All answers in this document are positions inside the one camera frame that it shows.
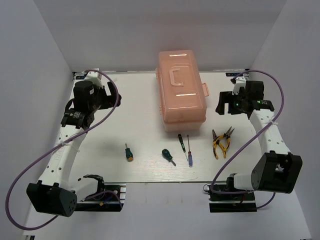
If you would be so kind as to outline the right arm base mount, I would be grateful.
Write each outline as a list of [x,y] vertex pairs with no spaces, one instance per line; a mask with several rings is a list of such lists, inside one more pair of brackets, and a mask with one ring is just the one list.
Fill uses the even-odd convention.
[[208,195],[210,213],[249,213],[256,212],[257,205],[254,193],[248,194],[215,194],[210,184],[203,186]]

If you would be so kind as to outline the black green precision screwdriver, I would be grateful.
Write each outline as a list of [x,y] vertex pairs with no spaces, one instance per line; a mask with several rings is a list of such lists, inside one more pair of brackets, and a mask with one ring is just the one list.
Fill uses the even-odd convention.
[[177,136],[178,136],[178,140],[179,140],[179,143],[181,145],[182,151],[183,151],[183,153],[184,153],[184,155],[186,157],[186,160],[188,161],[187,151],[186,151],[186,148],[185,148],[185,144],[184,144],[182,135],[178,134]]

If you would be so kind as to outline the dark green stubby screwdriver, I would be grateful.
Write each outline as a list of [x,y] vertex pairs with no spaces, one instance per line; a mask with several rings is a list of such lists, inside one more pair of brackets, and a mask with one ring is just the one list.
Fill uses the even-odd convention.
[[162,150],[162,156],[173,166],[176,166],[176,163],[173,161],[173,156],[171,155],[170,151],[168,149],[163,149]]

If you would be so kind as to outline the green orange stubby screwdriver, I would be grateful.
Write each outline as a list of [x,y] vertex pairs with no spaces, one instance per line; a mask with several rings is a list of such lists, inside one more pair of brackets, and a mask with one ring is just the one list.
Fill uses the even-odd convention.
[[127,144],[125,144],[125,157],[129,162],[131,162],[134,159],[133,153],[131,152],[131,149],[128,147]]

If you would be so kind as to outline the blue red screwdriver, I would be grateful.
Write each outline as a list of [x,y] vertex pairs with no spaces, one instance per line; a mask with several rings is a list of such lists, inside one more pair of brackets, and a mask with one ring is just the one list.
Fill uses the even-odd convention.
[[189,135],[187,135],[187,144],[188,144],[188,165],[191,168],[193,166],[193,157],[192,157],[192,152],[190,149],[190,140],[189,140]]

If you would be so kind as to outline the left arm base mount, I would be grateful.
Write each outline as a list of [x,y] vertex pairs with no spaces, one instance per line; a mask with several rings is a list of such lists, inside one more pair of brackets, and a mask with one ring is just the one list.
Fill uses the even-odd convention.
[[105,184],[104,190],[113,193],[103,193],[94,198],[77,203],[76,212],[120,212],[125,204],[125,183]]

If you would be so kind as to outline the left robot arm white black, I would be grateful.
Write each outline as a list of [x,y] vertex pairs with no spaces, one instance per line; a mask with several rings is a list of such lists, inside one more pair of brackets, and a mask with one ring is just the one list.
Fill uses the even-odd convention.
[[26,189],[33,207],[39,213],[69,217],[77,203],[86,198],[99,200],[105,196],[104,179],[97,174],[79,177],[76,185],[69,183],[73,163],[87,130],[94,122],[98,110],[113,109],[121,103],[112,82],[107,83],[110,95],[100,80],[81,80],[73,87],[71,98],[64,110],[61,128],[56,140],[57,149],[37,183],[29,183]]

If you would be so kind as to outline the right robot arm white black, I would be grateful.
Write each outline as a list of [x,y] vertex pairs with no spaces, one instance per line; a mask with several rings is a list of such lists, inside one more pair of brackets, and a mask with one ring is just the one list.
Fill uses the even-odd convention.
[[290,194],[302,168],[302,158],[294,155],[286,146],[278,126],[272,121],[275,109],[270,100],[264,99],[262,81],[245,80],[237,77],[231,80],[232,91],[219,94],[216,112],[232,115],[246,114],[258,136],[261,158],[247,174],[233,173],[227,180],[226,195],[236,200],[244,191],[265,191]]

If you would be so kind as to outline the pink plastic toolbox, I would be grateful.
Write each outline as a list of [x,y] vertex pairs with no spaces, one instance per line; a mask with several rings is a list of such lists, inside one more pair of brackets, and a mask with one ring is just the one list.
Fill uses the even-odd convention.
[[192,50],[162,51],[155,71],[166,132],[195,131],[206,121],[209,90]]

